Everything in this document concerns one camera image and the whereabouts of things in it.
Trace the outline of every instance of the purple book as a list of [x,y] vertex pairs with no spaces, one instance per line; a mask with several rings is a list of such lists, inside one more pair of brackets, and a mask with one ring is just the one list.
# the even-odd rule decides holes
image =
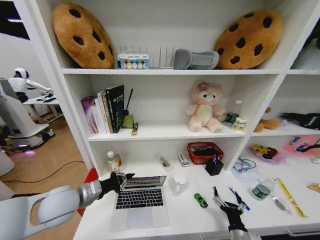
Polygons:
[[97,134],[98,128],[94,118],[94,114],[92,113],[92,110],[91,110],[91,106],[95,104],[95,97],[87,96],[81,100],[81,103],[82,103],[84,114],[85,114],[86,120],[88,121],[91,133]]

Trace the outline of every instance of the cookie pillow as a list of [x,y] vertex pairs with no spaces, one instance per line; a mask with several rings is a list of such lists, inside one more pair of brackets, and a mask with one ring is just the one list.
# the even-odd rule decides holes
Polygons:
[[74,3],[61,3],[52,13],[52,24],[62,48],[85,69],[110,69],[112,42],[100,22]]
[[276,49],[283,33],[282,18],[272,10],[257,10],[235,20],[217,39],[221,69],[252,69]]

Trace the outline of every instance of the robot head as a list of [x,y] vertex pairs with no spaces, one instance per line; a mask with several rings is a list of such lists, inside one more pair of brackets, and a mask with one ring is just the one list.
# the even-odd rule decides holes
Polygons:
[[24,68],[17,67],[14,70],[14,72],[15,72],[14,78],[22,78],[22,79],[28,79],[29,78],[29,73]]

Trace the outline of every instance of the red object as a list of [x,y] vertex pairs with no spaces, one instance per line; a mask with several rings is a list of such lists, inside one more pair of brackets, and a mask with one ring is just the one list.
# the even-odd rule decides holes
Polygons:
[[219,155],[219,160],[221,161],[222,158],[224,157],[224,152],[213,142],[191,142],[187,146],[187,150],[189,153],[189,157],[193,164],[207,164],[208,159],[215,158],[216,155],[210,155],[210,156],[198,156],[195,155],[193,151],[201,150],[201,149],[206,149],[206,148],[212,148],[220,153]]
[[[90,183],[94,180],[97,180],[99,178],[98,173],[95,168],[91,168],[88,175],[86,176],[84,183]],[[86,208],[78,208],[77,211],[82,217],[85,213]]]

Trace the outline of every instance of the black plush toy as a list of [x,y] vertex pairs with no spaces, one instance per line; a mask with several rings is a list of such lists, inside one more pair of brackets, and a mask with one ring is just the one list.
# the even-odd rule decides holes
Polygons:
[[281,118],[287,119],[289,121],[297,122],[301,127],[307,129],[320,130],[320,113],[281,113]]

